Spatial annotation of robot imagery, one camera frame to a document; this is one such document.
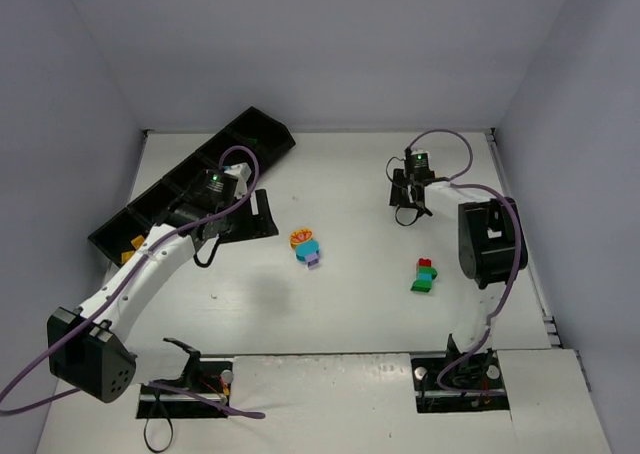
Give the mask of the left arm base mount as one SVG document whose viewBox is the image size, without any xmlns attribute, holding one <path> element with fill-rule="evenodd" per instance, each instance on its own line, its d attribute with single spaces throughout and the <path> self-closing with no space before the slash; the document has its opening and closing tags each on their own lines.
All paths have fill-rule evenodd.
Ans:
<svg viewBox="0 0 640 454">
<path fill-rule="evenodd" d="M 204 358 L 200 371 L 186 385 L 180 388 L 218 403 L 229 404 L 230 383 L 233 381 L 233 360 L 231 358 Z M 171 420 L 225 419 L 228 415 L 219 409 L 202 403 L 192 397 L 174 392 L 156 390 L 142 386 L 139 391 L 136 419 Z"/>
</svg>

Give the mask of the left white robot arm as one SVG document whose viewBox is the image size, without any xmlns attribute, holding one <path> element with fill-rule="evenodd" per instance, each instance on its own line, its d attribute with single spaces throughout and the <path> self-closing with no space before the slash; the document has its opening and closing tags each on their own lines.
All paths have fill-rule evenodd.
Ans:
<svg viewBox="0 0 640 454">
<path fill-rule="evenodd" d="M 151 227 L 132 257 L 93 296 L 47 321 L 49 369 L 80 391 L 111 403 L 151 377 L 126 345 L 138 318 L 183 265 L 210 240 L 227 239 L 249 201 L 266 200 L 246 163 L 205 169 Z"/>
</svg>

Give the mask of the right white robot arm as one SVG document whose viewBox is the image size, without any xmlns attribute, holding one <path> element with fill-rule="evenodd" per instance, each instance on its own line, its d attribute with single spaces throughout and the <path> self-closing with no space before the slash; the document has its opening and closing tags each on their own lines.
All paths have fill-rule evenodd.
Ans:
<svg viewBox="0 0 640 454">
<path fill-rule="evenodd" d="M 436 214 L 454 220 L 458 263 L 474 284 L 462 295 L 448 350 L 463 358 L 485 353 L 495 319 L 528 264 L 516 202 L 488 186 L 438 177 L 425 150 L 407 148 L 402 162 L 389 176 L 389 205 L 412 210 L 415 220 Z"/>
</svg>

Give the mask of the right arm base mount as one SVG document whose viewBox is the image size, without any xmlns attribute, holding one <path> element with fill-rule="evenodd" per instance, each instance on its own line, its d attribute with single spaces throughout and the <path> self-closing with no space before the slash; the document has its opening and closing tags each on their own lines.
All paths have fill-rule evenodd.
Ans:
<svg viewBox="0 0 640 454">
<path fill-rule="evenodd" d="M 452 361 L 445 356 L 412 356 L 412 380 L 418 414 L 460 414 L 509 411 L 502 370 L 496 353 L 474 355 L 442 380 L 441 371 Z"/>
</svg>

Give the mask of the yellow lego brick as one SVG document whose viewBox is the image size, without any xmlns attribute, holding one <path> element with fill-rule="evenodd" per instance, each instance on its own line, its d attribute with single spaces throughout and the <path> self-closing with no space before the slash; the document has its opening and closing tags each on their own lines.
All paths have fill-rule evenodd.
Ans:
<svg viewBox="0 0 640 454">
<path fill-rule="evenodd" d="M 136 253 L 136 251 L 144 244 L 145 237 L 139 235 L 130 241 L 130 246 L 120 254 L 120 261 L 126 264 Z"/>
</svg>

